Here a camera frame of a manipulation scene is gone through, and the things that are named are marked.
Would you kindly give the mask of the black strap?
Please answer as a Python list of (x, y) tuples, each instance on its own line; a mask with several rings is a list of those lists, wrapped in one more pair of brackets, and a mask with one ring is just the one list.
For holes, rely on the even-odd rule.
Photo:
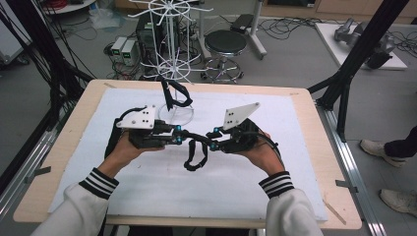
[[(194, 133), (186, 133), (184, 137), (190, 138), (191, 140), (189, 141), (188, 159), (184, 162), (183, 166), (188, 171), (196, 171), (197, 169), (204, 167), (208, 161), (209, 144), (211, 143), (211, 140), (207, 137), (194, 134)], [(194, 159), (195, 151), (196, 151), (196, 142), (199, 142), (202, 145), (202, 152), (203, 152), (204, 158), (197, 165), (192, 165), (191, 162)]]

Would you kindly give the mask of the person's right hand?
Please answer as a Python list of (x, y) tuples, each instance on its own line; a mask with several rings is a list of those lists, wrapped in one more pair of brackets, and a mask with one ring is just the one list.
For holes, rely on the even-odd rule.
[(264, 138), (258, 138), (257, 143), (251, 149), (240, 151), (239, 155), (248, 158), (255, 166), (264, 170), (268, 176), (285, 170), (279, 155)]

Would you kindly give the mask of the white stand leg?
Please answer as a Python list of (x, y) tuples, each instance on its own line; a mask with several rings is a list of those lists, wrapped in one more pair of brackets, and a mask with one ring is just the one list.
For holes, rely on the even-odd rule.
[(255, 0), (252, 24), (251, 24), (251, 27), (247, 30), (253, 49), (257, 52), (261, 60), (263, 60), (265, 56), (268, 54), (257, 36), (258, 23), (259, 23), (263, 3), (264, 3), (264, 0)]

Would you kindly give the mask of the grey metal clamp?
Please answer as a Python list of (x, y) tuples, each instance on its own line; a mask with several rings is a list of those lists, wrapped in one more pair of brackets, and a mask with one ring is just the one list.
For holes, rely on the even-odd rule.
[(358, 189), (355, 186), (351, 185), (348, 181), (336, 180), (335, 185), (337, 187), (348, 189), (351, 194), (355, 194), (358, 192)]
[(51, 167), (50, 166), (36, 169), (36, 170), (33, 171), (33, 173), (31, 173), (30, 175), (28, 175), (28, 176), (25, 177), (24, 183), (25, 184), (30, 184), (36, 176), (49, 173), (50, 171), (51, 171)]

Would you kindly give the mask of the clear plastic bag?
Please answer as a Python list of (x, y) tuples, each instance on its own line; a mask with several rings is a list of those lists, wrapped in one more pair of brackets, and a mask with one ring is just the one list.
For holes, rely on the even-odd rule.
[(125, 22), (124, 18), (110, 9), (89, 10), (91, 26), (95, 30), (121, 28)]

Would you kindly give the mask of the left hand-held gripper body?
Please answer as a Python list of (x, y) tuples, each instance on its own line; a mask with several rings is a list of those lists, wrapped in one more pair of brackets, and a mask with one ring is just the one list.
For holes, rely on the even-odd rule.
[(155, 118), (154, 106), (132, 108), (116, 121), (115, 127), (129, 131), (129, 141), (136, 148), (160, 148), (174, 140), (173, 126)]

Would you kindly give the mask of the black computer tower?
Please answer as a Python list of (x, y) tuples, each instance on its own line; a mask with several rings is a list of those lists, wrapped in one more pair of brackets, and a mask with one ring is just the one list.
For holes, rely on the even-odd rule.
[(158, 63), (156, 54), (164, 56), (168, 53), (171, 49), (171, 41), (174, 41), (175, 48), (179, 45), (177, 18), (173, 20), (173, 33), (170, 33), (167, 20), (163, 20), (160, 25), (159, 21), (159, 15), (145, 13), (139, 16), (136, 26), (141, 62), (146, 65), (156, 66)]

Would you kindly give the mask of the person's left hand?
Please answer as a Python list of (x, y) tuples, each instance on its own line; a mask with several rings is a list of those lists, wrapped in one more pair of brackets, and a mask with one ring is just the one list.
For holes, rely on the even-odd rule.
[(142, 153), (162, 150), (162, 147), (136, 148), (129, 141), (129, 135), (129, 131), (122, 133), (114, 150), (97, 167), (98, 171), (109, 178), (114, 178), (124, 167)]

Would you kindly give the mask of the aluminium rail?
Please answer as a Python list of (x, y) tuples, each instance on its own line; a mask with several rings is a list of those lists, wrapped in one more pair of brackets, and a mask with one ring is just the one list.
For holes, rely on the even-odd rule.
[(30, 184), (25, 184), (26, 176), (34, 170), (42, 168), (41, 164), (52, 149), (59, 131), (45, 131), (40, 136), (33, 136), (28, 143), (20, 150), (18, 155), (9, 165), (1, 180), (6, 185), (0, 191), (0, 221), (8, 214), (10, 208), (22, 193), (23, 189)]
[(333, 111), (325, 110), (315, 103), (330, 142), (335, 146), (336, 158), (345, 177), (345, 184), (359, 211), (362, 222), (372, 236), (387, 236), (384, 225), (374, 211), (366, 185), (360, 174), (350, 147), (336, 131), (337, 118)]

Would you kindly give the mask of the black box on floor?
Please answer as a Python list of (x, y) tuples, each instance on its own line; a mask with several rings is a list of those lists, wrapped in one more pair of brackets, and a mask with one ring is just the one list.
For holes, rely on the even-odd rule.
[(253, 16), (251, 14), (240, 15), (230, 26), (232, 31), (244, 33), (252, 24)]

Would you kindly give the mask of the white bench power supply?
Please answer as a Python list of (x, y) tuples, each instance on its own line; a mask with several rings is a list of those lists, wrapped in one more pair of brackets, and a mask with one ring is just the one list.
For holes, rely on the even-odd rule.
[(122, 49), (126, 41), (126, 36), (119, 36), (110, 48), (112, 53), (112, 59), (117, 63), (123, 62)]
[(139, 52), (134, 39), (128, 39), (122, 48), (122, 57), (126, 66), (135, 66), (139, 59)]

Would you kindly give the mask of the white foam mat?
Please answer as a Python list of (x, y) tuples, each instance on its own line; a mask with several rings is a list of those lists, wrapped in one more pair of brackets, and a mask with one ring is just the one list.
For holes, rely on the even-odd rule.
[[(318, 221), (328, 220), (319, 184), (296, 114), (293, 95), (194, 92), (193, 114), (162, 114), (171, 124), (204, 135), (223, 124), (228, 108), (258, 103), (250, 118), (277, 143), (293, 185), (311, 202)], [(58, 191), (51, 203), (57, 208), (63, 191), (83, 180), (104, 158), (113, 122), (134, 107), (155, 106), (164, 111), (161, 90), (107, 89), (81, 140), (65, 167)], [(194, 162), (205, 166), (188, 171), (184, 163), (188, 146), (168, 146), (142, 154), (122, 169), (119, 185), (110, 197), (110, 215), (168, 216), (195, 218), (263, 219), (268, 197), (259, 186), (266, 174), (247, 158), (222, 151), (196, 153)]]

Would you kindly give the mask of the black round stool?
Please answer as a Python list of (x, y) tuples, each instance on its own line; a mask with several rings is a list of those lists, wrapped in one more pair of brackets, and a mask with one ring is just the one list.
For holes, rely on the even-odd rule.
[(243, 53), (247, 42), (243, 34), (227, 29), (210, 32), (205, 38), (205, 48), (214, 57), (205, 64), (201, 72), (203, 80), (211, 79), (214, 82), (231, 82), (236, 84), (238, 79), (244, 77), (239, 64), (233, 60)]

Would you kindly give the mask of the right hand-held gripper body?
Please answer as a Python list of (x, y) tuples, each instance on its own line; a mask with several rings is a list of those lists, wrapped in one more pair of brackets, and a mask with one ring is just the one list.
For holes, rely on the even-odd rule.
[(260, 104), (258, 102), (228, 108), (225, 111), (222, 134), (229, 134), (230, 139), (218, 143), (218, 148), (225, 153), (236, 153), (251, 149), (257, 142), (259, 127), (249, 119)]

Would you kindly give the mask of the white wire display rack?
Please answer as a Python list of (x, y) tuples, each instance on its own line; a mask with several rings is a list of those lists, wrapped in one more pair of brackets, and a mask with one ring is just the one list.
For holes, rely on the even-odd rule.
[[(160, 16), (159, 25), (163, 20), (168, 21), (168, 28), (170, 33), (173, 33), (173, 20), (177, 18), (179, 22), (185, 21), (186, 26), (190, 25), (193, 19), (190, 16), (192, 10), (206, 12), (207, 9), (201, 9), (193, 7), (192, 2), (198, 0), (129, 0), (130, 2), (146, 4), (148, 8), (141, 13), (131, 15), (131, 18), (138, 18), (145, 13), (151, 13)], [(193, 69), (191, 63), (194, 62), (199, 56), (194, 58), (190, 55), (190, 46), (187, 46), (187, 57), (185, 59), (180, 58), (181, 41), (178, 41), (177, 48), (174, 47), (174, 41), (171, 41), (171, 49), (168, 52), (168, 57), (160, 56), (156, 54), (158, 63), (156, 66), (146, 65), (146, 67), (153, 67), (156, 69), (154, 75), (157, 81), (161, 79), (176, 81), (180, 84), (181, 80), (190, 82), (188, 76), (192, 72), (199, 72), (199, 69)], [(177, 91), (174, 87), (169, 86), (169, 90), (174, 99), (178, 101), (185, 101), (186, 96)], [(156, 117), (160, 120), (164, 120), (168, 124), (185, 126), (189, 124), (195, 115), (194, 107), (191, 105), (187, 107), (179, 107), (174, 105), (172, 109), (167, 110), (166, 102), (157, 109)]]

